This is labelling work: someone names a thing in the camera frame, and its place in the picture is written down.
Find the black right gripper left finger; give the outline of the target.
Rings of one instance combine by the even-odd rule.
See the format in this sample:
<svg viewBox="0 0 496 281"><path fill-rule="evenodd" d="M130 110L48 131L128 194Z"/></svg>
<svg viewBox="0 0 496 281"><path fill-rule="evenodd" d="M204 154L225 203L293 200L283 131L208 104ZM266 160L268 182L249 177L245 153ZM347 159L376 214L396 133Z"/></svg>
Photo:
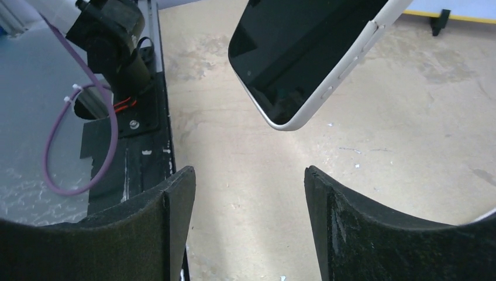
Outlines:
<svg viewBox="0 0 496 281"><path fill-rule="evenodd" d="M2 280L189 280L196 191L186 166L156 187L78 223L1 221Z"/></svg>

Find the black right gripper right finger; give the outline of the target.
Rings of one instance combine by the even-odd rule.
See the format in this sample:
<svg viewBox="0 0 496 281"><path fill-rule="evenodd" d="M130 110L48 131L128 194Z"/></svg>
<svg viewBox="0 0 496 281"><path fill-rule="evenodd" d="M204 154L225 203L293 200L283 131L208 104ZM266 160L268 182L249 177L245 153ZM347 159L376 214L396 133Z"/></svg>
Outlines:
<svg viewBox="0 0 496 281"><path fill-rule="evenodd" d="M494 280L495 217L447 225L402 213L305 169L322 280Z"/></svg>

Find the phone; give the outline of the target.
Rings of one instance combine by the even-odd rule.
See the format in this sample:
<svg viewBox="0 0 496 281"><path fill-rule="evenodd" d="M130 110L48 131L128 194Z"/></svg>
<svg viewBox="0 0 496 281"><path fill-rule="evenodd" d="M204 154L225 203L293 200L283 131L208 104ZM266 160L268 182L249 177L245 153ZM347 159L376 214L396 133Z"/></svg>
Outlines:
<svg viewBox="0 0 496 281"><path fill-rule="evenodd" d="M295 131L408 6L402 0L249 1L229 42L229 63L265 121Z"/></svg>

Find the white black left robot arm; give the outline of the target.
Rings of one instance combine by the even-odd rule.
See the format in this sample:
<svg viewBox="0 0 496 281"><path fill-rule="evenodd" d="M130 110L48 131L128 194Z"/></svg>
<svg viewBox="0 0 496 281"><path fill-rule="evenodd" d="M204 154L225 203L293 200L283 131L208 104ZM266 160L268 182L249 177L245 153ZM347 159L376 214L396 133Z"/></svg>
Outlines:
<svg viewBox="0 0 496 281"><path fill-rule="evenodd" d="M66 38L87 54L87 65L102 74L118 101L145 94L152 74L139 54L145 27L136 1L77 1L80 15Z"/></svg>

